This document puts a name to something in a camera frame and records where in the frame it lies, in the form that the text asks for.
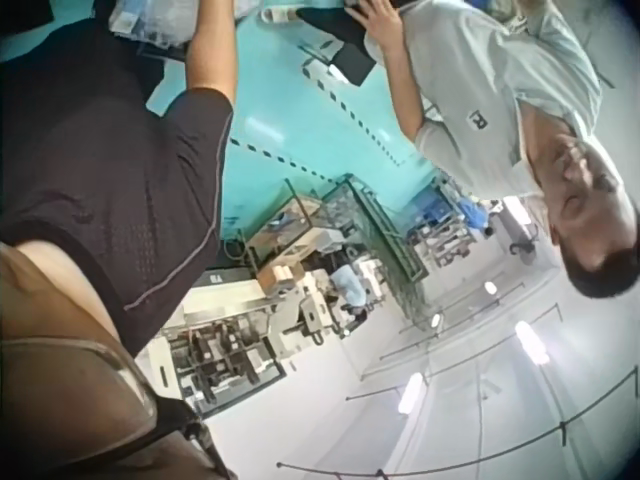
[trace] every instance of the black t-shirt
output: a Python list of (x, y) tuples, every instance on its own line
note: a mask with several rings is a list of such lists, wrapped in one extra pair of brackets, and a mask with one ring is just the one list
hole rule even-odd
[(232, 118), (210, 89), (158, 117), (138, 66), (91, 21), (3, 65), (0, 219), (5, 243), (44, 240), (74, 260), (134, 355), (213, 262)]

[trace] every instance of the logo patch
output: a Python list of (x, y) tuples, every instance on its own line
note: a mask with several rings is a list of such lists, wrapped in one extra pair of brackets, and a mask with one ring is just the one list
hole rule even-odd
[(471, 128), (477, 131), (484, 130), (489, 126), (489, 122), (487, 122), (487, 119), (484, 118), (482, 113), (480, 113), (480, 110), (470, 113), (467, 117), (467, 121), (469, 122), (469, 125), (471, 125)]

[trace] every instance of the ceiling light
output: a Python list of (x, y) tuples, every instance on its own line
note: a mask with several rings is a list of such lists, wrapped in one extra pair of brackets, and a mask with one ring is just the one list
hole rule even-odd
[(333, 63), (329, 65), (329, 73), (337, 80), (340, 80), (342, 83), (349, 84), (349, 80), (344, 76), (344, 73), (336, 67)]
[(493, 282), (484, 282), (484, 289), (489, 295), (495, 295), (498, 293), (498, 287), (496, 287), (496, 284)]
[(507, 206), (511, 215), (513, 215), (513, 218), (515, 218), (520, 225), (523, 227), (531, 225), (532, 222), (529, 212), (524, 208), (524, 205), (522, 205), (522, 202), (518, 197), (504, 197), (502, 201)]
[(531, 361), (536, 365), (549, 363), (549, 355), (540, 337), (533, 331), (527, 322), (518, 322), (516, 325), (516, 335), (522, 344), (522, 348), (529, 355)]
[(431, 319), (431, 328), (436, 328), (442, 321), (442, 314), (436, 313)]
[(418, 397), (420, 396), (420, 386), (422, 385), (422, 375), (414, 373), (409, 379), (409, 383), (404, 389), (400, 403), (398, 404), (398, 412), (403, 415), (409, 415), (416, 406)]

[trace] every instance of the cable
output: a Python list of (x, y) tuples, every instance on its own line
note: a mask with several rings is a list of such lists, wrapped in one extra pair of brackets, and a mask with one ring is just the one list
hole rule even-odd
[(229, 240), (226, 239), (226, 238), (224, 240), (222, 240), (222, 251), (231, 260), (235, 260), (236, 262), (240, 262), (240, 261), (244, 260), (244, 257), (247, 256), (247, 253), (249, 252), (249, 248), (247, 247), (246, 242), (243, 241), (243, 238), (240, 236), (239, 233), (236, 233), (236, 238), (234, 238), (233, 240), (237, 241), (238, 243), (242, 243), (242, 246), (244, 248), (242, 254), (239, 257), (234, 257), (233, 255), (231, 255), (229, 253), (229, 249), (227, 248), (227, 242), (229, 242)]

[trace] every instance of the gray t-shirt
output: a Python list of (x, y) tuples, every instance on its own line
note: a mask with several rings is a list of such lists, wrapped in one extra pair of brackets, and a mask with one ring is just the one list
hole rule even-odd
[[(426, 120), (416, 147), (482, 199), (539, 194), (524, 151), (519, 102), (563, 118), (581, 138), (594, 129), (602, 92), (595, 70), (549, 2), (511, 34), (462, 0), (401, 10), (422, 95), (443, 122)], [(371, 55), (379, 48), (367, 36)]]

